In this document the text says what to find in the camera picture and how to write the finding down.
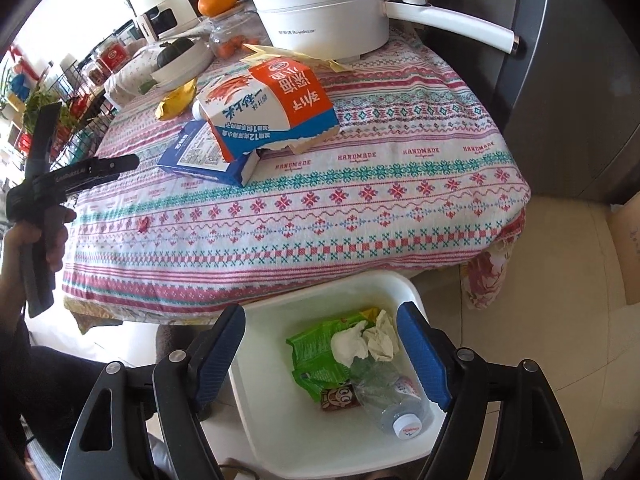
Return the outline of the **person's left forearm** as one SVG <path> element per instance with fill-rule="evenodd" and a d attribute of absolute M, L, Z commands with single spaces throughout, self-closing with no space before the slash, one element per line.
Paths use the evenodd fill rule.
<path fill-rule="evenodd" d="M 21 248 L 26 244 L 23 229 L 6 233 L 1 266 L 1 330 L 14 334 L 26 301 L 21 276 Z"/>

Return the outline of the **person's left hand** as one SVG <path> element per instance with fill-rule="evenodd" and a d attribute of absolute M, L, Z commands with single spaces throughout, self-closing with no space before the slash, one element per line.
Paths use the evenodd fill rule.
<path fill-rule="evenodd" d="M 76 219 L 76 212 L 73 209 L 63 207 L 62 211 L 64 212 L 63 226 L 56 231 L 46 252 L 47 264 L 53 272 L 62 269 L 65 244 L 68 239 L 66 226 Z M 41 237 L 42 231 L 27 221 L 21 221 L 12 226 L 4 238 L 3 267 L 8 270 L 16 270 L 20 263 L 22 248 L 39 242 Z"/>

